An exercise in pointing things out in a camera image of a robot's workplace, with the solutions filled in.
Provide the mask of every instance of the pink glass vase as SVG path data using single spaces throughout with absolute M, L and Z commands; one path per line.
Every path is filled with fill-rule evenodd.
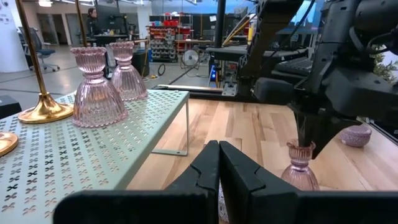
M 127 110 L 115 87 L 104 78 L 104 47 L 70 49 L 78 68 L 84 72 L 75 97 L 72 122 L 76 126 L 92 128 L 116 123 L 127 116 Z
M 319 190 L 317 178 L 308 166 L 315 143 L 300 147 L 299 140 L 293 139 L 287 142 L 287 147 L 292 164 L 285 169 L 281 178 L 300 190 Z
M 110 44 L 118 66 L 113 72 L 112 83 L 122 100 L 138 100 L 148 95 L 141 75 L 131 65 L 133 41 Z

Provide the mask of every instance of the mint green perforated shelf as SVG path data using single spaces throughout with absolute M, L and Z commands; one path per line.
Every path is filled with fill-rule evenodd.
M 0 120 L 19 145 L 0 157 L 0 223 L 52 222 L 56 204 L 86 189 L 125 189 L 188 100 L 186 91 L 149 90 L 126 103 L 129 116 L 104 128 L 78 128 L 71 118 L 22 124 Z M 58 99 L 73 103 L 73 94 Z

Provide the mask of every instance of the person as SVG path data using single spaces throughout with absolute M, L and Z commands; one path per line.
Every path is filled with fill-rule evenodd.
M 87 30 L 89 37 L 103 33 L 98 25 L 97 10 L 95 8 L 88 9 Z

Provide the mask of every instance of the office chair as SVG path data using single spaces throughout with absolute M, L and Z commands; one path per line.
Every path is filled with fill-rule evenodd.
M 27 43 L 26 43 L 26 35 L 24 32 L 24 29 L 22 27 L 19 27 L 19 30 L 21 31 L 21 34 L 24 36 L 25 38 L 25 44 L 24 44 L 24 51 L 26 55 L 30 55 L 29 49 L 27 47 Z M 45 63 L 44 59 L 50 57 L 52 54 L 55 53 L 55 50 L 52 49 L 48 49 L 48 48 L 43 48 L 43 45 L 45 46 L 49 46 L 49 43 L 42 43 L 42 41 L 39 38 L 39 35 L 37 35 L 37 31 L 35 28 L 29 28 L 30 30 L 30 35 L 32 36 L 32 40 L 33 40 L 33 44 L 35 45 L 35 49 L 36 49 L 36 55 L 37 58 L 42 60 L 42 63 L 40 64 L 40 66 L 46 70 L 48 67 L 52 68 L 52 71 L 55 72 L 57 68 L 57 70 L 60 70 L 60 67 L 58 65 L 54 65 L 54 64 L 50 64 L 50 63 Z

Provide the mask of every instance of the fan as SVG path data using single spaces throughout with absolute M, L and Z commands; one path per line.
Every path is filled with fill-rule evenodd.
M 182 63 L 188 68 L 195 67 L 199 63 L 199 53 L 196 50 L 187 50 L 182 55 Z

